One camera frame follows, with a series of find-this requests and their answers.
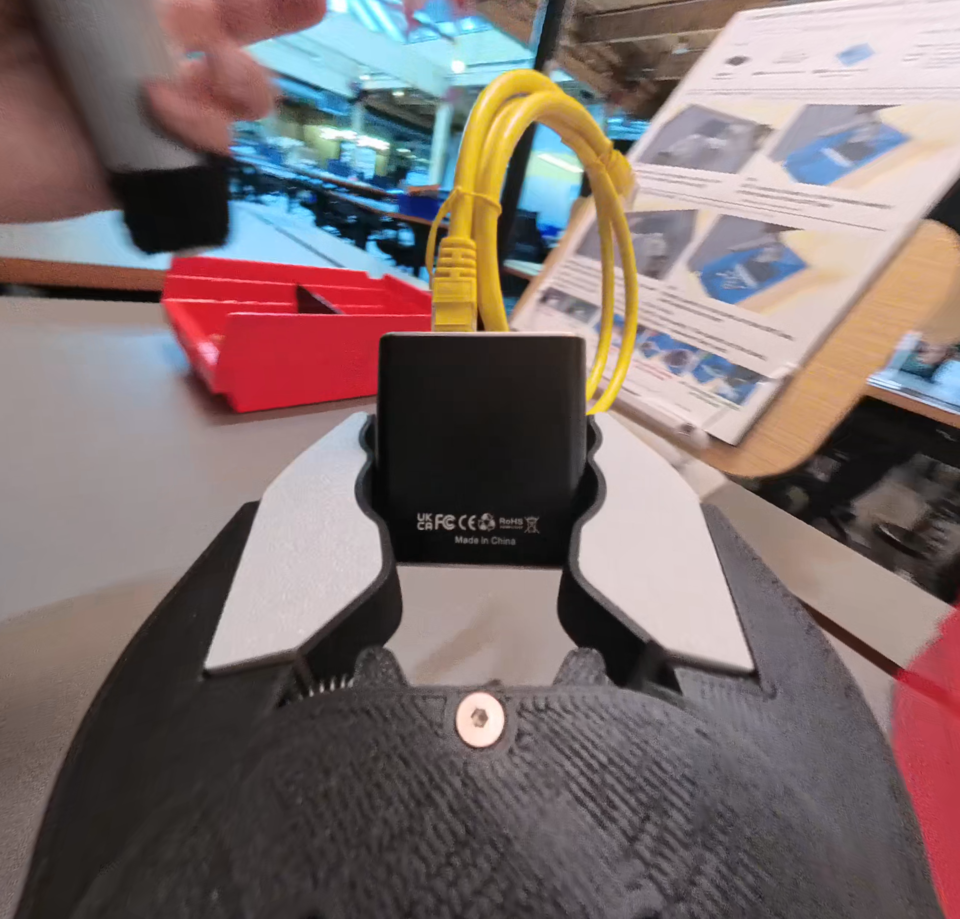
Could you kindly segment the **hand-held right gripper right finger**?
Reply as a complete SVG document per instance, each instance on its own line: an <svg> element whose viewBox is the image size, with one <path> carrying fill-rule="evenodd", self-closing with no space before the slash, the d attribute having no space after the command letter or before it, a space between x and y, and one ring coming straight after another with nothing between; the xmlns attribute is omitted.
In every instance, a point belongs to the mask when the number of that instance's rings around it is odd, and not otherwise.
<svg viewBox="0 0 960 919"><path fill-rule="evenodd" d="M678 670L754 679L757 667L701 501L610 413L587 419L558 620L621 689L678 689Z"/></svg>

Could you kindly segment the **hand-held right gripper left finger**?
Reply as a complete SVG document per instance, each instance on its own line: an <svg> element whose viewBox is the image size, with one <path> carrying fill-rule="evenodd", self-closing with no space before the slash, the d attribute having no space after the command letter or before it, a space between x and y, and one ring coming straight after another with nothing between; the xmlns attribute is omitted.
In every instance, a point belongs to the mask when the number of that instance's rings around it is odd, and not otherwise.
<svg viewBox="0 0 960 919"><path fill-rule="evenodd" d="M355 413L263 493L207 651L208 673L295 665L351 673L402 620L397 560L374 508L375 418Z"/></svg>

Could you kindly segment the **black ethernet splitter box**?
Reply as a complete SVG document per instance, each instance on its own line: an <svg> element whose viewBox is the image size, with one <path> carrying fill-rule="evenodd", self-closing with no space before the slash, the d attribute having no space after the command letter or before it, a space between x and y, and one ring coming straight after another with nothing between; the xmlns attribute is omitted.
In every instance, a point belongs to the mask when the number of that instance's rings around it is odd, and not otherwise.
<svg viewBox="0 0 960 919"><path fill-rule="evenodd" d="M587 459L571 333L381 338L374 501L402 565L560 568Z"/></svg>

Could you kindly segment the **person's left hand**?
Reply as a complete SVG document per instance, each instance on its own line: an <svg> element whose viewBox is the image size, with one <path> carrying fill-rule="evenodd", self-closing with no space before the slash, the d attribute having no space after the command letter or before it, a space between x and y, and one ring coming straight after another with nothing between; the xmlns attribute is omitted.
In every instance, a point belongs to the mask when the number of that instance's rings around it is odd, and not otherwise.
<svg viewBox="0 0 960 919"><path fill-rule="evenodd" d="M200 153L229 156L234 124L270 115L269 71L247 48L318 25L327 0L151 0L176 55L146 87L160 128ZM30 0L1 0L1 221L26 224L114 210L109 174L50 60Z"/></svg>

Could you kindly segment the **red plastic bin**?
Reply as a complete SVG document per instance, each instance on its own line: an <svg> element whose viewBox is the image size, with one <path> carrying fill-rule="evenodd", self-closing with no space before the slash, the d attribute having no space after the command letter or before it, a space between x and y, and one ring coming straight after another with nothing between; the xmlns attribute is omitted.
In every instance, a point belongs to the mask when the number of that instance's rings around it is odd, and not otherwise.
<svg viewBox="0 0 960 919"><path fill-rule="evenodd" d="M381 337L431 327L430 292L404 278L218 256L173 258L161 304L194 374L238 413L374 396Z"/></svg>

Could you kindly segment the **wooden poster board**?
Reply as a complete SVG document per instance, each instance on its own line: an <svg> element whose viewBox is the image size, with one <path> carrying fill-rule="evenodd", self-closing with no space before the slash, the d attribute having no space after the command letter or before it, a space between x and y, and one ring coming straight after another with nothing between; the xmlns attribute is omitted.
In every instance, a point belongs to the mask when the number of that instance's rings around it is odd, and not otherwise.
<svg viewBox="0 0 960 919"><path fill-rule="evenodd" d="M693 455L735 478L786 473L824 445L908 335L951 343L958 331L958 234L925 220L747 436Z"/></svg>

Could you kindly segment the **background office desks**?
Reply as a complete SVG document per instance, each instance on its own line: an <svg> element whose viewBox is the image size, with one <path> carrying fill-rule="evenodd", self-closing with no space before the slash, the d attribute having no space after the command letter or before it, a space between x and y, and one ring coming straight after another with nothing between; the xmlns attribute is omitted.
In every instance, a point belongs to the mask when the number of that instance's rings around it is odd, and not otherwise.
<svg viewBox="0 0 960 919"><path fill-rule="evenodd" d="M436 185L387 188L309 164L273 161L268 153L265 142L234 147L231 186L236 198L283 195L290 209L308 210L318 228L332 229L361 249L374 241L401 267L424 267L446 190Z"/></svg>

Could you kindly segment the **printed brochure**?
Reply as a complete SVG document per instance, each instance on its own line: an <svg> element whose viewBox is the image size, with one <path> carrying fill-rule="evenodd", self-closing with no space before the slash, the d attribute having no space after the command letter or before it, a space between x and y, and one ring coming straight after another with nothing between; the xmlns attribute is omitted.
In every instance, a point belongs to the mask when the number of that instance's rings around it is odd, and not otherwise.
<svg viewBox="0 0 960 919"><path fill-rule="evenodd" d="M935 409L959 413L959 343L933 342L907 333L886 364L869 379L871 387Z"/></svg>

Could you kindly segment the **red plastic object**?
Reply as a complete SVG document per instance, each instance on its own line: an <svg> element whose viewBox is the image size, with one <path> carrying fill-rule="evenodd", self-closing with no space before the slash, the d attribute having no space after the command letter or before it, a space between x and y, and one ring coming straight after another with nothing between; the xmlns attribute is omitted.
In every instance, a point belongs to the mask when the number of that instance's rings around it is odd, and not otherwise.
<svg viewBox="0 0 960 919"><path fill-rule="evenodd" d="M894 758L918 819L942 912L959 916L959 608L895 677Z"/></svg>

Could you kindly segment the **printed instruction poster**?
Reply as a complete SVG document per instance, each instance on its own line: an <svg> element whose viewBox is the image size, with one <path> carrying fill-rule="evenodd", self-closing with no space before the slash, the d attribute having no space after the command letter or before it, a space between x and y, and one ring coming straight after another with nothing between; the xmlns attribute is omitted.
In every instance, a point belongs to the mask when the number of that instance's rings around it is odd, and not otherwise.
<svg viewBox="0 0 960 919"><path fill-rule="evenodd" d="M630 148L619 410L738 445L958 180L959 0L734 16Z"/></svg>

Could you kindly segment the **black pillar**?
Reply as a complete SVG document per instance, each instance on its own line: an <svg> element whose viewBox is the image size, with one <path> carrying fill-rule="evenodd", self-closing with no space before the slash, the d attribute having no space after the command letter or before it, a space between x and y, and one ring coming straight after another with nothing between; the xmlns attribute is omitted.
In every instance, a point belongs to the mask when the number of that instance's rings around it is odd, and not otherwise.
<svg viewBox="0 0 960 919"><path fill-rule="evenodd" d="M562 40L577 0L540 0L529 39L533 69L546 77L558 70ZM521 257L534 258L532 222L562 229L570 218L582 180L582 168L558 133L541 124L522 134L510 159L501 196L498 255L505 262L520 234Z"/></svg>

